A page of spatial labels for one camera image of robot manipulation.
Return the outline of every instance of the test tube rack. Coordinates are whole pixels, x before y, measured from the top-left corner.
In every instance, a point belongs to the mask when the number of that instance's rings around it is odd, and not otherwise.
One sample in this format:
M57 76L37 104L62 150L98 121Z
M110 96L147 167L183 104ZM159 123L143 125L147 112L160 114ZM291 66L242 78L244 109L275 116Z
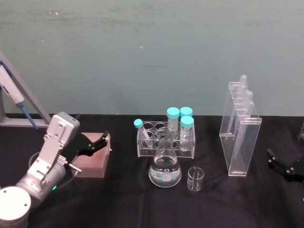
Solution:
M246 176L262 119L247 89L247 77L230 82L219 137L229 176Z
M149 140L152 142L152 147L148 147L146 144L146 139L142 136L142 134L137 131L137 156L151 156L153 157L156 153L157 146L158 146L158 139L156 137L156 131L161 127L167 127L168 122L158 122L158 121L143 121L143 126L146 129ZM180 149L180 123L179 128L176 134L176 137L173 139L173 147L177 157L180 158L194 158L194 151L195 151L195 130L193 127L193 147L191 150L182 151Z

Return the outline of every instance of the test tube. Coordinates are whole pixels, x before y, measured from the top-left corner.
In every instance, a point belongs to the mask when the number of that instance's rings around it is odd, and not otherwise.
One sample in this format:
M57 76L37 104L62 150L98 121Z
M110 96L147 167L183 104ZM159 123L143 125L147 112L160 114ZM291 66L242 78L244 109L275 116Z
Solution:
M179 127L180 110L175 107L167 109L168 126L177 132Z
M192 116L193 115L193 110L192 108L189 108L189 107L182 107L180 109L180 116L183 117L183 116Z
M134 126L138 129L138 131L140 133L140 138L145 141L145 143L147 144L147 146L149 148L151 148L152 142L150 141L149 135L143 126L143 121L141 119L134 120Z

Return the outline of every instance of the gray wall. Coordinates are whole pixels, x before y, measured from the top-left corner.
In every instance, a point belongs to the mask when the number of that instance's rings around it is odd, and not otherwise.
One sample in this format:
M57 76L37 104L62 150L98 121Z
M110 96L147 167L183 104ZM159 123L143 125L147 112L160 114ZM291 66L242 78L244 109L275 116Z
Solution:
M303 0L0 0L0 50L50 113L222 115L246 74L260 114L304 115Z

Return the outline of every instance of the teal cap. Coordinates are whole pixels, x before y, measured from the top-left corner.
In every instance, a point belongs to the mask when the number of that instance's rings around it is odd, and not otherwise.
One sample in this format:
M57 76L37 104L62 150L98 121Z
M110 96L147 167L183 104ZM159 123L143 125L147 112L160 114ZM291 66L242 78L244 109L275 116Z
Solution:
M183 117L183 116L192 116L193 115L193 110L192 108L189 108L189 107L182 107L180 109L180 116Z
M167 109L167 117L169 117L170 119L176 119L179 118L179 116L180 110L178 108L171 107Z
M143 126L143 121L141 119L134 120L134 126L136 128L141 128Z
M193 127L194 119L191 116L183 116L180 119L180 124L182 127Z

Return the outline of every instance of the black table surface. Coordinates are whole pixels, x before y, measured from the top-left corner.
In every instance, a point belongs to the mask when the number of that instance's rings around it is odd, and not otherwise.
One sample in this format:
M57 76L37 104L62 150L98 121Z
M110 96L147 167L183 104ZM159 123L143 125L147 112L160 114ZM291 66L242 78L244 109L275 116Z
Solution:
M304 188L268 168L266 149L286 163L304 154L297 141L302 118L262 117L246 177L229 177L219 139L220 116L195 116L194 159L180 158L182 179L161 189L148 178L152 157L137 157L135 118L165 121L165 116L82 115L82 132L111 135L104 179L77 178L53 191L31 211L29 228L304 228ZM16 184L30 156L43 144L45 129L0 128L0 185ZM187 189L187 171L205 172L203 190Z

